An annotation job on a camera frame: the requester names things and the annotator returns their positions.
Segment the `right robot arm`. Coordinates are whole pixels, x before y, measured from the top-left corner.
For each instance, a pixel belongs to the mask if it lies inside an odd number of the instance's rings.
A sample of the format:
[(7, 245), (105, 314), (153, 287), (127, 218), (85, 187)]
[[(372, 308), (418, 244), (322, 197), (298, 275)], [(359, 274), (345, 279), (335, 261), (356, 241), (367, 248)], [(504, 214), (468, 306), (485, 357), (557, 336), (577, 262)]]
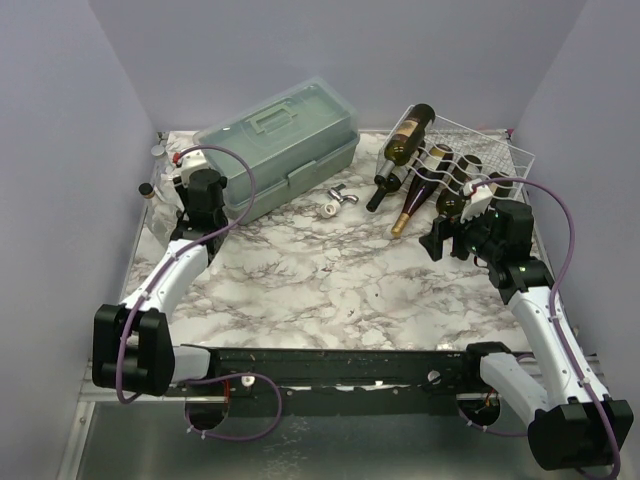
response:
[(451, 255), (486, 262), (491, 284), (516, 317), (542, 379), (536, 381), (501, 348), (464, 362), (460, 379), (469, 390), (494, 388), (527, 428), (531, 453), (547, 471), (608, 466), (621, 470), (620, 450), (632, 426), (625, 400), (613, 399), (582, 354), (546, 264), (531, 253), (534, 217), (529, 205), (501, 200), (471, 220), (437, 217), (420, 239), (432, 260)]

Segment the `red wine bottle gold foil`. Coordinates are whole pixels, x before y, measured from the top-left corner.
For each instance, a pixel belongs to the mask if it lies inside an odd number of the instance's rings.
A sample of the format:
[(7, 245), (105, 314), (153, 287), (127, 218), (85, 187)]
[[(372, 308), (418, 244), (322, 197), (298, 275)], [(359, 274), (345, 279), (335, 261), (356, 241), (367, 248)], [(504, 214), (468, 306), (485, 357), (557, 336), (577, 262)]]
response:
[(436, 144), (422, 153), (415, 162), (413, 180), (409, 186), (403, 208), (391, 228), (394, 238), (399, 238), (413, 214), (436, 191), (444, 173), (453, 160), (453, 150), (446, 144)]

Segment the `dark green bottle top left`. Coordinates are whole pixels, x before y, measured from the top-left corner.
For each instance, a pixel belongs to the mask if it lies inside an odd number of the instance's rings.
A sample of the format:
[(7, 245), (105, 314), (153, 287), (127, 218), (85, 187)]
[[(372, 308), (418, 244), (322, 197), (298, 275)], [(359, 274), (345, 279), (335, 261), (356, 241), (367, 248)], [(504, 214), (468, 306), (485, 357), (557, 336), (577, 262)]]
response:
[(409, 162), (435, 118), (435, 110), (428, 104), (419, 103), (409, 109), (383, 148), (384, 162), (374, 176), (376, 185), (383, 185), (395, 167)]

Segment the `round clear bottle dark label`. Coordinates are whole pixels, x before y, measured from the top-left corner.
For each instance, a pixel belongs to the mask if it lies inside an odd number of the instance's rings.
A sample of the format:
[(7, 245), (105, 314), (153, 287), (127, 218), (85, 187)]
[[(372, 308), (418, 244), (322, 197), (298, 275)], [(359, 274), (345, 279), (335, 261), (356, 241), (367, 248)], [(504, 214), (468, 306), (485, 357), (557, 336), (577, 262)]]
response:
[(180, 176), (181, 158), (179, 151), (168, 151), (164, 145), (158, 144), (151, 148), (154, 160), (151, 184), (161, 187), (165, 181), (172, 181)]

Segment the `chrome white bottle stopper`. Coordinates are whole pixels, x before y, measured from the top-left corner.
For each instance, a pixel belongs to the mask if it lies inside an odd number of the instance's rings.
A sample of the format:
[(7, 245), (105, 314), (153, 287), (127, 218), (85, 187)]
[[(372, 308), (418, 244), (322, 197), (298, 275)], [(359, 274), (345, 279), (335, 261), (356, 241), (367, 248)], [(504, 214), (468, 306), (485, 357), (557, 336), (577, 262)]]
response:
[(345, 203), (357, 204), (359, 197), (354, 194), (344, 194), (343, 190), (346, 188), (345, 184), (339, 184), (335, 187), (331, 187), (327, 191), (329, 201), (321, 205), (318, 209), (318, 213), (321, 218), (329, 219), (335, 217), (342, 209), (342, 205)]

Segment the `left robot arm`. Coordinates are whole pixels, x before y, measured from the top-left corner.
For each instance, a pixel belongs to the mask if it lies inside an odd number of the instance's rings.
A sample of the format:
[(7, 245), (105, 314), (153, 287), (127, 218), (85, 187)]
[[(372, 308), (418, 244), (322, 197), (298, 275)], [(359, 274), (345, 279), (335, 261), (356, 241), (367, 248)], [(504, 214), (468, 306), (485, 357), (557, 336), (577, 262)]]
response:
[(143, 394), (161, 396), (183, 380), (201, 395), (221, 385), (222, 372), (209, 354), (173, 346), (168, 320), (225, 240), (226, 183), (212, 169), (191, 173), (187, 182), (176, 180), (183, 212), (161, 261), (134, 293), (119, 304), (102, 305), (94, 316), (92, 380), (114, 389), (123, 404)]

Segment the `clear bottle white label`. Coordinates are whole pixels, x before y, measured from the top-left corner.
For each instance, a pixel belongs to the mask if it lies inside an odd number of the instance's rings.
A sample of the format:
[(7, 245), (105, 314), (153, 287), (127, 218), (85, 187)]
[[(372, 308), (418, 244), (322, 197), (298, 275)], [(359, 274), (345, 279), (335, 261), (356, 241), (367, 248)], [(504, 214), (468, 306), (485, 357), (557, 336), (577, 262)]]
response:
[(149, 182), (141, 183), (138, 191), (146, 203), (146, 226), (160, 245), (166, 248), (181, 212), (179, 196), (172, 187), (158, 187)]

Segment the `green bottle black neck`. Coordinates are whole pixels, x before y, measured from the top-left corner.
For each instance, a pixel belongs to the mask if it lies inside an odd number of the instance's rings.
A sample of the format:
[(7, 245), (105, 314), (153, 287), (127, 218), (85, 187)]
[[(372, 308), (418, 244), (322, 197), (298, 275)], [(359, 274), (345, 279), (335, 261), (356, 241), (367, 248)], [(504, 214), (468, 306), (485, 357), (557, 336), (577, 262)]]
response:
[(513, 182), (507, 180), (508, 175), (504, 172), (494, 171), (489, 174), (489, 179), (497, 179), (497, 182), (487, 184), (492, 194), (491, 205), (498, 201), (508, 199), (513, 187)]

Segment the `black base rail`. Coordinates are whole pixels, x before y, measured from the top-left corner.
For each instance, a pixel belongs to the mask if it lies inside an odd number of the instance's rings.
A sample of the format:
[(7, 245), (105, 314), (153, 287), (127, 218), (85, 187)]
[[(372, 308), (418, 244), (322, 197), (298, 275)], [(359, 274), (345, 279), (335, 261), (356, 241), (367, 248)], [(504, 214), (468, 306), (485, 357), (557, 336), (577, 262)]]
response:
[(501, 342), (472, 343), (463, 351), (218, 348), (203, 381), (187, 381), (189, 396), (223, 391), (228, 376), (235, 415), (454, 415), (457, 398), (489, 391), (480, 360), (505, 353)]

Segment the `green plastic toolbox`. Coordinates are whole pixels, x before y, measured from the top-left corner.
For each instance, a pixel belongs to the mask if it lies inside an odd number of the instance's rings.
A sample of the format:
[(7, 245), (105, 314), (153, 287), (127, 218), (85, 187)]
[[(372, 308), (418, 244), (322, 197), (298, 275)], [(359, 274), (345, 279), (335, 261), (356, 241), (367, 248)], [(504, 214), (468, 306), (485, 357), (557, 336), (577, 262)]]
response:
[(336, 175), (359, 143), (355, 108), (324, 80), (310, 79), (217, 126), (194, 134), (242, 157), (256, 180), (243, 225)]

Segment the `dark bottle bottom left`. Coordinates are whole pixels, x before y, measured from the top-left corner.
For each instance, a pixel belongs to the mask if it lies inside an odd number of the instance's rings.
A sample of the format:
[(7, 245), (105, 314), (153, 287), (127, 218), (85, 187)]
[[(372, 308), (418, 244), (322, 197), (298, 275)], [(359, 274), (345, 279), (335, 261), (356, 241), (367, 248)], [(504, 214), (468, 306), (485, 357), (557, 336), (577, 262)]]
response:
[(377, 187), (375, 193), (366, 204), (369, 212), (375, 212), (381, 202), (390, 194), (398, 192), (408, 176), (408, 170), (404, 167), (396, 167), (388, 175), (377, 173), (374, 183)]

